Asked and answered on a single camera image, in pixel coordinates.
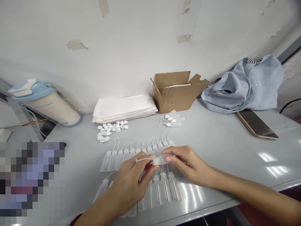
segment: fabric bag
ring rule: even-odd
[[[273,55],[259,60],[244,58],[232,71],[208,85],[201,98],[208,110],[222,114],[245,108],[273,109],[277,107],[283,76],[282,65]]]

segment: blue lid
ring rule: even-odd
[[[8,92],[13,95],[13,99],[18,102],[37,100],[51,94],[54,91],[55,89],[53,87],[49,87],[43,81],[35,79],[30,79],[27,83],[20,86],[15,86],[8,90]]]

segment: pixelated blur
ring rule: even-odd
[[[65,143],[0,143],[0,225],[23,223],[64,155]]]

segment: white paper stack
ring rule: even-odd
[[[98,99],[92,122],[108,123],[153,115],[158,111],[149,94],[115,100]]]

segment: phone case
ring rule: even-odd
[[[275,138],[275,137],[265,137],[265,136],[260,136],[260,135],[256,134],[239,112],[235,112],[235,114],[242,121],[242,123],[245,125],[245,127],[248,129],[248,131],[256,138],[268,139],[268,140],[278,140],[279,139],[279,138]]]

